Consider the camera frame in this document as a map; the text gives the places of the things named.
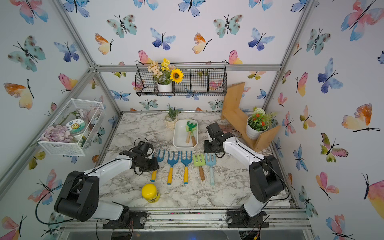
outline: wooden stand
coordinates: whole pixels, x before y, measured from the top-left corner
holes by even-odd
[[[228,87],[228,92],[224,98],[224,106],[221,119],[227,119],[237,131],[241,132],[243,139],[245,142],[247,142],[249,147],[252,148],[255,152],[260,152],[271,144],[281,126],[279,125],[263,132],[260,134],[257,140],[251,140],[248,138],[245,128],[247,126],[247,119],[249,116],[247,116],[239,108],[244,86],[245,82],[234,84]]]

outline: white rectangular dish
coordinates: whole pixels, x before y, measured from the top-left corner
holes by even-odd
[[[193,135],[196,139],[196,145],[193,146],[192,140],[189,140],[189,143],[186,143],[186,139],[188,136],[188,132],[185,127],[187,126],[187,122],[197,124],[196,130],[193,131]],[[181,119],[176,122],[175,131],[173,133],[173,146],[175,146],[178,151],[195,151],[197,148],[197,144],[199,143],[199,124],[196,120],[193,119]]]

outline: white flower pot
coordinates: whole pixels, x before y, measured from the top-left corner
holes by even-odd
[[[177,122],[177,116],[176,116],[176,119],[173,121],[168,121],[170,119],[171,119],[170,116],[167,114],[166,117],[164,118],[164,122],[166,123],[166,127],[169,129],[175,129],[175,125]]]
[[[169,85],[160,85],[159,83],[157,84],[157,89],[160,93],[168,93],[172,92],[172,83]]]
[[[245,123],[247,125],[246,127],[246,133],[247,133],[247,136],[248,138],[252,139],[252,140],[256,140],[260,134],[262,134],[263,132],[267,131],[269,129],[269,126],[266,130],[264,131],[257,131],[253,128],[251,128],[249,125],[248,125],[248,120],[251,118],[252,116],[250,116],[248,119],[247,119],[247,122]]]

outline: yellow jar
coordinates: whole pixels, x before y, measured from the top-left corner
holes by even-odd
[[[152,183],[145,185],[141,190],[141,194],[149,203],[155,203],[160,199],[160,193]]]

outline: marble tabletop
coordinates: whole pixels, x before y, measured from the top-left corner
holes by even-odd
[[[164,112],[127,112],[118,125],[111,145],[104,158],[104,162],[113,159],[123,150],[133,147],[134,141],[145,137],[153,144],[155,152],[165,149],[164,161],[160,162],[157,170],[156,181],[151,182],[151,172],[141,176],[132,170],[127,170],[109,180],[100,187],[101,200],[114,201],[129,207],[166,207],[166,208],[215,208],[215,207],[240,207],[251,194],[249,170],[233,156],[226,154],[223,158],[216,158],[214,166],[215,185],[209,181],[209,167],[203,166],[205,181],[200,180],[199,169],[193,163],[188,165],[189,183],[184,184],[184,164],[179,162],[173,168],[172,184],[167,185],[170,165],[167,163],[167,151],[176,151],[173,146],[173,130],[165,127]],[[193,154],[203,153],[203,141],[208,139],[206,127],[214,122],[228,124],[221,120],[218,112],[182,112],[179,119],[194,119],[199,123],[199,142]],[[270,155],[269,148],[260,152]],[[144,185],[153,183],[160,192],[160,200],[148,203],[141,195]],[[275,198],[287,196],[282,191]],[[268,207],[289,207],[288,200],[272,201]]]

